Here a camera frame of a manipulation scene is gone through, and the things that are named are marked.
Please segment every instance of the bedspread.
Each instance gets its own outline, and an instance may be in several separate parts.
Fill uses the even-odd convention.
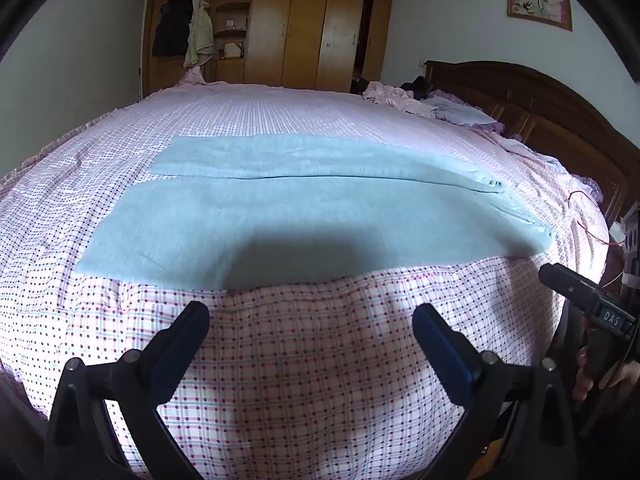
[[[535,258],[392,269],[255,290],[162,290],[73,272],[96,224],[176,135],[315,134],[387,142],[475,161],[556,232]],[[530,364],[562,299],[537,269],[561,262],[599,280],[604,218],[579,184],[513,141],[332,92],[183,84],[66,136],[0,182],[0,359],[49,413],[64,363],[143,348],[191,300],[209,336],[159,414],[206,478],[400,479],[431,461],[462,411],[411,332],[431,302],[478,349]],[[399,211],[411,214],[411,211]],[[472,210],[460,214],[473,214]],[[144,468],[117,406],[115,431]]]

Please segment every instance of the wooden headboard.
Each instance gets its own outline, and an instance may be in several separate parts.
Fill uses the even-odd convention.
[[[640,150],[561,82],[497,61],[428,61],[426,78],[434,89],[482,107],[504,123],[505,135],[519,134],[532,150],[554,156],[570,173],[595,180],[609,224],[640,198]]]

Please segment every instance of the hand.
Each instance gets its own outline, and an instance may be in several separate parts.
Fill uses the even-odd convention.
[[[583,319],[583,325],[587,330],[591,329],[591,324],[585,319]],[[578,352],[577,356],[578,366],[580,369],[576,375],[574,391],[572,393],[574,400],[586,399],[587,393],[593,388],[593,381],[584,374],[584,367],[587,364],[587,360],[587,347],[584,347]],[[607,386],[613,373],[618,368],[618,364],[619,363],[614,364],[600,380],[600,384],[598,384],[599,389],[603,390]],[[640,379],[640,364],[635,361],[631,361],[630,363],[623,365],[609,384],[609,386],[620,384],[616,401],[625,399],[625,397],[628,396],[628,394],[636,387],[638,379]]]

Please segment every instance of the wardrobe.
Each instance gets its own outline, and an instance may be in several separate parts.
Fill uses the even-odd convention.
[[[147,0],[143,94],[176,84],[180,59],[152,55],[168,0]],[[349,92],[359,77],[379,80],[392,0],[206,0],[219,54],[202,67],[209,82]],[[241,54],[225,57],[234,43]]]

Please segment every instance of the gray wall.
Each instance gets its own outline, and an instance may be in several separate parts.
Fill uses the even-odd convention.
[[[138,99],[145,0],[49,0],[0,62],[0,175]]]
[[[640,88],[588,13],[572,0],[574,31],[507,17],[507,0],[394,0],[382,80],[399,85],[420,58],[519,63],[569,86],[640,146]]]

